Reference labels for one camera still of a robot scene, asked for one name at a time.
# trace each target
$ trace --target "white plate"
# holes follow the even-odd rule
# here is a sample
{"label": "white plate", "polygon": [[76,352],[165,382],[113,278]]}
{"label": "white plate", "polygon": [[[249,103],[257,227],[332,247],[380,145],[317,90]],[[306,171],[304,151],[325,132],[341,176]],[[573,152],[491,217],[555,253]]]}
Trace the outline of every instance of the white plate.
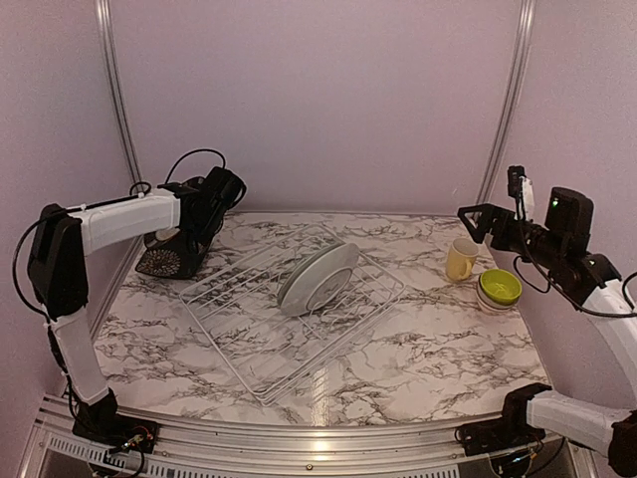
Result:
{"label": "white plate", "polygon": [[279,292],[281,312],[297,317],[320,309],[349,282],[358,262],[358,246],[336,244],[301,263]]}

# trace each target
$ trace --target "marble countertop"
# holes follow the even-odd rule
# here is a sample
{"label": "marble countertop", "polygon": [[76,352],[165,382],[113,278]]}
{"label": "marble countertop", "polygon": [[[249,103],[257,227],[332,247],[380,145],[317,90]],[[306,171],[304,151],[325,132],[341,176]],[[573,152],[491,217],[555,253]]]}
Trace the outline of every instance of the marble countertop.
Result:
{"label": "marble countertop", "polygon": [[[310,224],[322,224],[406,284],[388,317],[271,406],[221,360],[179,292]],[[223,421],[312,426],[410,423],[499,411],[512,389],[547,382],[517,309],[481,312],[475,282],[495,267],[481,254],[472,278],[450,283],[449,244],[467,236],[450,217],[245,213],[229,215],[191,281],[131,269],[96,341],[120,404]]]}

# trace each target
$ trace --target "wall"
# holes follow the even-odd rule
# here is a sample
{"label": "wall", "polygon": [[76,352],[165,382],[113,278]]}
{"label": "wall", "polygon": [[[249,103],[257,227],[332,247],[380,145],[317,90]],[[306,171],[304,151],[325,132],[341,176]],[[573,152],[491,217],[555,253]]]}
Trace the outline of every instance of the wall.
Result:
{"label": "wall", "polygon": [[[624,276],[637,270],[636,84],[634,1],[539,0],[522,98],[492,198],[514,207],[506,190],[510,164],[523,164],[533,181],[538,222],[553,186],[583,192],[595,204],[589,250],[606,254]],[[502,266],[512,259],[498,255]],[[540,297],[530,288],[520,307],[555,388],[635,406],[619,364],[585,316],[557,293]]]}
{"label": "wall", "polygon": [[[0,65],[0,462],[8,477],[16,474],[43,393],[61,384],[41,319],[13,291],[16,241],[45,204],[126,194],[129,180],[107,96],[94,2],[1,2]],[[91,258],[94,306],[124,248]],[[21,279],[29,292],[24,274]]]}
{"label": "wall", "polygon": [[[453,214],[474,200],[520,2],[113,2],[144,174],[217,147],[244,207]],[[176,177],[207,170],[184,162]]]}

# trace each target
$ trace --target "white wire dish rack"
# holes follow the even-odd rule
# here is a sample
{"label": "white wire dish rack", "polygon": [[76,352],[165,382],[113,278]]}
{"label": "white wire dish rack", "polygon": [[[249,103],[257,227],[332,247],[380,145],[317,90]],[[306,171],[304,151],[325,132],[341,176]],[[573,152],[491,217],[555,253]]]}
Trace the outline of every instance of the white wire dish rack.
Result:
{"label": "white wire dish rack", "polygon": [[360,253],[349,283],[328,304],[286,317],[277,295],[295,266],[332,244],[319,225],[305,227],[184,289],[180,298],[228,367],[270,405],[326,365],[397,301],[405,285]]}

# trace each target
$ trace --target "yellow mug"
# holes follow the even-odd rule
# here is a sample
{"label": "yellow mug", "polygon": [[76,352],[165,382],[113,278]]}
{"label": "yellow mug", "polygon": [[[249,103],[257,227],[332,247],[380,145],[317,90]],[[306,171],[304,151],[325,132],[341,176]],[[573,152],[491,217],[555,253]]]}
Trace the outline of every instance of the yellow mug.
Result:
{"label": "yellow mug", "polygon": [[460,237],[454,240],[447,254],[447,277],[454,282],[468,279],[478,252],[478,246],[471,239]]}

